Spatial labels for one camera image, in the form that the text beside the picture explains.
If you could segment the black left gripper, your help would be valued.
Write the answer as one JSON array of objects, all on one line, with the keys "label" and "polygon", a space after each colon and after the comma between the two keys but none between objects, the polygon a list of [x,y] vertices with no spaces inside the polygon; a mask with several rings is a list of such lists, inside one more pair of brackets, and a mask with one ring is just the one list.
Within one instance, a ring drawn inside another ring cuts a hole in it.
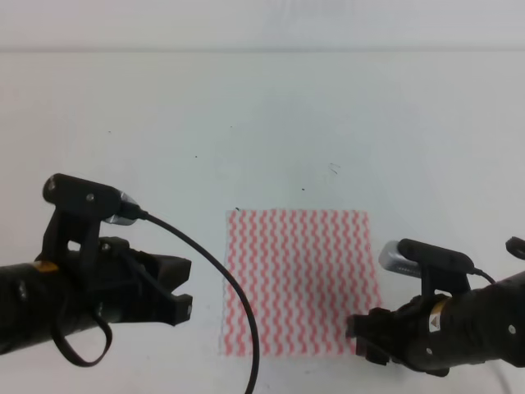
[{"label": "black left gripper", "polygon": [[166,323],[188,321],[191,295],[171,295],[189,280],[192,262],[176,256],[134,250],[121,238],[106,238],[83,250],[61,248],[57,266],[65,277],[60,292],[57,325],[92,328],[109,323]]}]

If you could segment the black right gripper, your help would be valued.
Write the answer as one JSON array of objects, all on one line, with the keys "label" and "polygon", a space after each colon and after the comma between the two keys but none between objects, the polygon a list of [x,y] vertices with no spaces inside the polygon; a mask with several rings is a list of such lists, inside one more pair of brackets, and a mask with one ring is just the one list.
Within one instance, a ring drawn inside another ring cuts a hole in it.
[{"label": "black right gripper", "polygon": [[[356,338],[356,355],[373,364],[402,365],[414,372],[446,376],[450,366],[437,359],[435,337],[441,329],[431,329],[452,298],[434,295],[424,300],[415,296],[396,310],[373,308],[367,314],[347,318],[347,337]],[[364,338],[379,331],[379,347]]]}]

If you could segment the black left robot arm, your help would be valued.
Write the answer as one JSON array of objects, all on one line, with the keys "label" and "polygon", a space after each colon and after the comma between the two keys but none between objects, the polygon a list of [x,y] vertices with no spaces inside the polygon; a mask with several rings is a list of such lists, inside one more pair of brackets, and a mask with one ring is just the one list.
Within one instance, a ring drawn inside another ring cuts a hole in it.
[{"label": "black left robot arm", "polygon": [[164,323],[189,320],[193,298],[175,295],[189,279],[191,262],[176,256],[133,250],[127,241],[99,241],[94,280],[87,290],[68,271],[79,259],[68,251],[62,266],[47,261],[1,268],[1,352],[55,341],[113,323]]}]

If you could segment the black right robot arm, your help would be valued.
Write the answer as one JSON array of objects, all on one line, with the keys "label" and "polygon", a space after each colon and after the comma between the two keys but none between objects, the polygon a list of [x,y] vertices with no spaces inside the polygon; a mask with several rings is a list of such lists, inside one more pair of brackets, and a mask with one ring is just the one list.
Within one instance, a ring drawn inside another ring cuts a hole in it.
[{"label": "black right robot arm", "polygon": [[379,261],[420,280],[422,292],[397,310],[349,316],[346,336],[357,355],[436,377],[492,360],[524,366],[523,273],[472,289],[470,276],[487,275],[466,254],[410,239],[387,243]]}]

